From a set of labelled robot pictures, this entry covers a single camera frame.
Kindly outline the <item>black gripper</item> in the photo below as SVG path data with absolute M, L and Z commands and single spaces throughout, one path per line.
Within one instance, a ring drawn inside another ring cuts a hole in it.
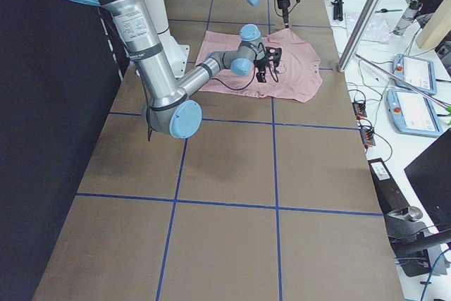
M 282 10 L 282 18 L 285 28 L 289 28 L 289 7 L 291 6 L 291 0 L 276 0 L 277 6 Z
M 266 47 L 264 55 L 260 59 L 254 60 L 254 67 L 257 69 L 257 81 L 266 83 L 266 70 L 272 76 L 278 74 L 277 67 L 280 65 L 282 49 L 280 47 Z

